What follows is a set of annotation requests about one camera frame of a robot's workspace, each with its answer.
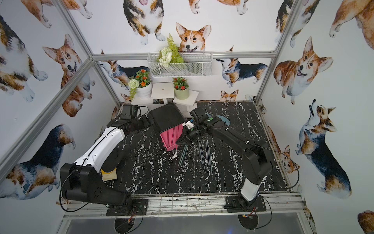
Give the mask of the teal pencil right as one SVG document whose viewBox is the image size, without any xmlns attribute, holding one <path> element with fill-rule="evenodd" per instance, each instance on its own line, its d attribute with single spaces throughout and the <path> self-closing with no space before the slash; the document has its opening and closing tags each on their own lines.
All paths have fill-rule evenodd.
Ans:
<svg viewBox="0 0 374 234">
<path fill-rule="evenodd" d="M 208 161 L 209 174 L 213 175 L 213 172 L 212 172 L 211 152 L 210 152 L 210 147 L 209 147 L 208 139 L 206 140 L 206 156 L 207 156 L 207 161 Z"/>
</svg>

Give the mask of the yellow cloth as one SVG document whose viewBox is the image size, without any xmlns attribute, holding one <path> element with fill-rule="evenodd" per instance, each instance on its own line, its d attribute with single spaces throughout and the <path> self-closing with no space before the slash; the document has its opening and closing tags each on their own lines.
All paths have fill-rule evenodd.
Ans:
<svg viewBox="0 0 374 234">
<path fill-rule="evenodd" d="M 103 169 L 101 169 L 102 180 L 104 182 L 112 181 L 112 180 L 117 180 L 117 172 L 116 172 L 116 170 L 117 170 L 117 168 L 114 168 L 110 172 L 105 172 Z"/>
</svg>

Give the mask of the teal plastic dustpan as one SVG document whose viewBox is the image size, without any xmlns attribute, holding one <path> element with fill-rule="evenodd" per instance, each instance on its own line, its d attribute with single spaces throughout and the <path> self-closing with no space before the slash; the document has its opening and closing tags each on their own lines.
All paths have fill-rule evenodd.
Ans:
<svg viewBox="0 0 374 234">
<path fill-rule="evenodd" d="M 217 117 L 221 119 L 227 126 L 230 126 L 231 122 L 227 117 L 220 116 L 220 115 L 218 115 Z"/>
</svg>

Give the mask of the green pot red flowers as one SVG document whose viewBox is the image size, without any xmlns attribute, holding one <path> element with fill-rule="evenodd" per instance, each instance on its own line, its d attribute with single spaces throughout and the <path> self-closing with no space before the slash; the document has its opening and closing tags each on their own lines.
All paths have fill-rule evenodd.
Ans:
<svg viewBox="0 0 374 234">
<path fill-rule="evenodd" d="M 185 100 L 189 97 L 189 85 L 185 78 L 173 78 L 173 87 L 175 97 L 179 100 Z"/>
</svg>

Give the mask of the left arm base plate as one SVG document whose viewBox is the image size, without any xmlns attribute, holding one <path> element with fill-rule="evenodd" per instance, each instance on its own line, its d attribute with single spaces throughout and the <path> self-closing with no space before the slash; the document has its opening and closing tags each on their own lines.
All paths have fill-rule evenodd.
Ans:
<svg viewBox="0 0 374 234">
<path fill-rule="evenodd" d="M 147 213 L 148 204 L 148 199 L 134 199 L 123 206 L 108 206 L 106 216 L 142 216 Z"/>
</svg>

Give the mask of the green pencil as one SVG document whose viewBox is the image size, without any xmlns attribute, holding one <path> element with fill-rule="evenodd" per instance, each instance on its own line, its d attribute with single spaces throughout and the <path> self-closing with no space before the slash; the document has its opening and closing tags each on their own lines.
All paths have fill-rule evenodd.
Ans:
<svg viewBox="0 0 374 234">
<path fill-rule="evenodd" d="M 182 164 L 183 164 L 183 160 L 185 158 L 187 149 L 188 149 L 188 145 L 185 145 L 184 148 L 183 148 L 180 160 L 179 160 L 179 164 L 178 164 L 179 166 L 182 166 Z"/>
<path fill-rule="evenodd" d="M 188 149 L 189 149 L 189 145 L 186 145 L 185 146 L 185 149 L 182 153 L 182 161 L 181 161 L 181 165 L 184 167 L 184 164 L 185 164 L 185 160 L 186 160 L 186 157 L 187 157 L 187 152 L 188 152 Z"/>
</svg>

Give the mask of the green pencil left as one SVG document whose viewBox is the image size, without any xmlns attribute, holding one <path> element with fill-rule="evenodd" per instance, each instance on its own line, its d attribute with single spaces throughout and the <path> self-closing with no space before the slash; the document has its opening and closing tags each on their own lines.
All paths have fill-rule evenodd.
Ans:
<svg viewBox="0 0 374 234">
<path fill-rule="evenodd" d="M 188 149 L 188 145 L 185 145 L 184 148 L 183 148 L 180 160 L 179 160 L 179 164 L 178 164 L 179 166 L 182 166 L 182 164 L 183 164 L 183 160 L 185 158 L 187 149 Z"/>
</svg>

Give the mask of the white pot orange flowers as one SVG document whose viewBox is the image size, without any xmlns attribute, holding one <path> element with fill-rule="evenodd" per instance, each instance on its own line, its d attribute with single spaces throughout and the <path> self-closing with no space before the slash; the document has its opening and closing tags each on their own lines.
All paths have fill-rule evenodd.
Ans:
<svg viewBox="0 0 374 234">
<path fill-rule="evenodd" d="M 151 79 L 149 78 L 150 72 L 141 69 L 135 73 L 134 76 L 130 77 L 128 86 L 130 88 L 130 99 L 133 100 L 138 89 L 145 88 L 151 84 Z"/>
</svg>

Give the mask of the dark pencil centre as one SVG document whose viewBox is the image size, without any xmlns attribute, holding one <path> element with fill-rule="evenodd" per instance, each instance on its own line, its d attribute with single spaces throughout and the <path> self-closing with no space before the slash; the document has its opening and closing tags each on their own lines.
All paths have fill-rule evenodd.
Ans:
<svg viewBox="0 0 374 234">
<path fill-rule="evenodd" d="M 203 151 L 202 151 L 201 143 L 200 143 L 199 140 L 197 142 L 198 142 L 200 161 L 201 161 L 202 166 L 204 167 L 205 166 L 205 161 L 204 161 L 204 157 L 203 157 Z"/>
</svg>

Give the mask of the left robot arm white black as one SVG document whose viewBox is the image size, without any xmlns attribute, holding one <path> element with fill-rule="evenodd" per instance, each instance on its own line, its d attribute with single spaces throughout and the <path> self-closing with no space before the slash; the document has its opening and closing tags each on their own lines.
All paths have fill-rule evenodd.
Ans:
<svg viewBox="0 0 374 234">
<path fill-rule="evenodd" d="M 64 164 L 60 169 L 62 183 L 59 198 L 131 208 L 131 195 L 108 187 L 100 172 L 103 165 L 117 167 L 116 161 L 122 160 L 117 146 L 129 133 L 150 125 L 146 115 L 131 120 L 114 119 L 108 123 L 102 135 L 83 156 L 74 163 Z"/>
</svg>

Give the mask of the green white artificial fern flowers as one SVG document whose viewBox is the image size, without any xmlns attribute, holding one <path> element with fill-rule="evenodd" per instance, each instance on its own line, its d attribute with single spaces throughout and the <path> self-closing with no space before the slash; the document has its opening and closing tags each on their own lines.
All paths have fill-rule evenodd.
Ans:
<svg viewBox="0 0 374 234">
<path fill-rule="evenodd" d="M 168 45 L 159 51 L 159 57 L 156 61 L 163 67 L 169 67 L 172 63 L 184 63 L 171 34 L 167 38 L 167 43 Z"/>
</svg>

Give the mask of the white stepped display stand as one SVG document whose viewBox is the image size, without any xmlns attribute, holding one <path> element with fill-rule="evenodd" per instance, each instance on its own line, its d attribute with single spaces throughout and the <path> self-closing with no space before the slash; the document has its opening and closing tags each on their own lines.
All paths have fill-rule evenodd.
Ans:
<svg viewBox="0 0 374 234">
<path fill-rule="evenodd" d="M 175 97 L 173 83 L 154 83 L 152 90 L 149 91 L 148 99 L 143 95 L 145 91 L 137 91 L 131 104 L 138 106 L 147 106 L 149 110 L 156 109 L 163 105 L 174 103 L 185 118 L 190 117 L 190 111 L 197 107 L 196 100 L 199 92 L 190 90 L 187 99 L 180 100 Z"/>
</svg>

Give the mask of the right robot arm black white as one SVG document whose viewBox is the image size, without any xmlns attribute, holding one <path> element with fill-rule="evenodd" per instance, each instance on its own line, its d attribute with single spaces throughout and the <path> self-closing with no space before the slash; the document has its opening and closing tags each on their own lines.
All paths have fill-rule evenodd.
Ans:
<svg viewBox="0 0 374 234">
<path fill-rule="evenodd" d="M 274 154 L 267 147 L 267 143 L 240 134 L 227 125 L 222 118 L 211 116 L 202 108 L 196 108 L 190 114 L 192 119 L 183 124 L 183 133 L 177 140 L 177 145 L 197 144 L 198 138 L 204 134 L 209 134 L 226 143 L 242 157 L 245 181 L 240 190 L 240 201 L 255 200 L 261 184 L 276 167 Z"/>
</svg>

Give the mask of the black drawer cabinet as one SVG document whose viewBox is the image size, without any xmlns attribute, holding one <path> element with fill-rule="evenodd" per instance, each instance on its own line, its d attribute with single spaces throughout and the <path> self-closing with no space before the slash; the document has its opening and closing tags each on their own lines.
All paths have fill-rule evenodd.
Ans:
<svg viewBox="0 0 374 234">
<path fill-rule="evenodd" d="M 151 110 L 147 117 L 159 134 L 184 123 L 186 120 L 174 103 Z"/>
</svg>

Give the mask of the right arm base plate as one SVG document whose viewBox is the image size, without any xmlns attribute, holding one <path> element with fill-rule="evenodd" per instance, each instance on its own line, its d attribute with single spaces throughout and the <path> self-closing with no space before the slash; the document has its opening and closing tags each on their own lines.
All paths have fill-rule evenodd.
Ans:
<svg viewBox="0 0 374 234">
<path fill-rule="evenodd" d="M 224 209 L 226 209 L 228 213 L 265 212 L 266 203 L 262 196 L 256 196 L 252 201 L 247 201 L 243 197 L 226 197 Z"/>
</svg>

